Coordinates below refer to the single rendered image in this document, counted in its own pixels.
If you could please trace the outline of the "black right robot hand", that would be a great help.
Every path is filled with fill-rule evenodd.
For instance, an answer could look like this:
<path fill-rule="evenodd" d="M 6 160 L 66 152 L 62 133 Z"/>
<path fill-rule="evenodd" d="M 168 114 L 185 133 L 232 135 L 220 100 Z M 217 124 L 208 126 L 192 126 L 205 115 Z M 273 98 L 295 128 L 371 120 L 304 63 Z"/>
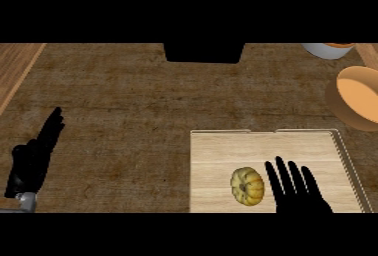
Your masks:
<path fill-rule="evenodd" d="M 264 163 L 272 193 L 279 214 L 329 214 L 332 208 L 325 201 L 315 176 L 306 166 L 297 167 L 292 161 Z"/>

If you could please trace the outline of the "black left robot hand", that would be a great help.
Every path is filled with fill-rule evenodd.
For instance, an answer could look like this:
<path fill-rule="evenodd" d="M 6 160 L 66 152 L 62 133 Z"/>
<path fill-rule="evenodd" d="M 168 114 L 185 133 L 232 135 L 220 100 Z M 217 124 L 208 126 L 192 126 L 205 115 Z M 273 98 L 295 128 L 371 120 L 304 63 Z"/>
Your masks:
<path fill-rule="evenodd" d="M 13 147 L 6 198 L 15 198 L 18 194 L 25 192 L 38 193 L 64 127 L 62 109 L 56 107 L 47 117 L 38 136 L 27 144 Z"/>

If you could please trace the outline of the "yellow squash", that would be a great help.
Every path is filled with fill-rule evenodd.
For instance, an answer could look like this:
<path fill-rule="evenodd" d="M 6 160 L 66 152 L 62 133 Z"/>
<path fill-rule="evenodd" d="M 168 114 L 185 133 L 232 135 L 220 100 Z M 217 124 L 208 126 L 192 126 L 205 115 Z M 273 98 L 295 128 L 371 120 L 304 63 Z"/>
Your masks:
<path fill-rule="evenodd" d="M 235 200 L 245 206 L 255 206 L 264 197 L 264 181 L 251 167 L 238 168 L 230 178 L 230 188 Z"/>

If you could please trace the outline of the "pale wooden tray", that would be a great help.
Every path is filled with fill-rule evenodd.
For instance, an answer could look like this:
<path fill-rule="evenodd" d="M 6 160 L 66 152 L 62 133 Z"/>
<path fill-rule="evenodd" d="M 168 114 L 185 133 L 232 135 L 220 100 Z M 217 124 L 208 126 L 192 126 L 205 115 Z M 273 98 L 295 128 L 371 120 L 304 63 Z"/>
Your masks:
<path fill-rule="evenodd" d="M 343 137 L 335 129 L 193 131 L 191 133 L 191 204 L 193 212 L 270 213 L 276 210 L 272 190 L 260 204 L 245 206 L 232 195 L 232 173 L 281 157 L 306 166 L 322 196 L 337 213 L 369 213 L 372 206 L 353 166 Z"/>

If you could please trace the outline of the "orange pot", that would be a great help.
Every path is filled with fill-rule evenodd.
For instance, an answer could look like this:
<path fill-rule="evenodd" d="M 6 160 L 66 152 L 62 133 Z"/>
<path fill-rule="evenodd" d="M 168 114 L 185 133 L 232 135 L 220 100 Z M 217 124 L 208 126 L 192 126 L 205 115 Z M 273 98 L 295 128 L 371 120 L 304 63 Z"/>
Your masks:
<path fill-rule="evenodd" d="M 337 118 L 360 131 L 378 131 L 378 70 L 350 66 L 325 90 L 325 101 Z"/>

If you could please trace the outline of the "white cup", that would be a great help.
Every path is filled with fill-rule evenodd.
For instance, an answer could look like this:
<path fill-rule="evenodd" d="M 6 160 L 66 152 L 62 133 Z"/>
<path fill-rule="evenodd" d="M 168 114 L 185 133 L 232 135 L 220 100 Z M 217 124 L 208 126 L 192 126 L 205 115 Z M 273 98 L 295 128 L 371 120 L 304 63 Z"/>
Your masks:
<path fill-rule="evenodd" d="M 337 60 L 350 52 L 354 43 L 303 43 L 301 46 L 320 59 Z"/>

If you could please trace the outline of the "black appliance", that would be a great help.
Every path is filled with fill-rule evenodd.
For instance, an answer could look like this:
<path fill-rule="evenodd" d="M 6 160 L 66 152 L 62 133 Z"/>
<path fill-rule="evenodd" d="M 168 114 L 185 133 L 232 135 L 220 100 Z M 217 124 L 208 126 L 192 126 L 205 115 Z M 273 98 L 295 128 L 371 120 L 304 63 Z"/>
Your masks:
<path fill-rule="evenodd" d="M 170 62 L 236 64 L 244 43 L 165 43 L 165 58 Z"/>

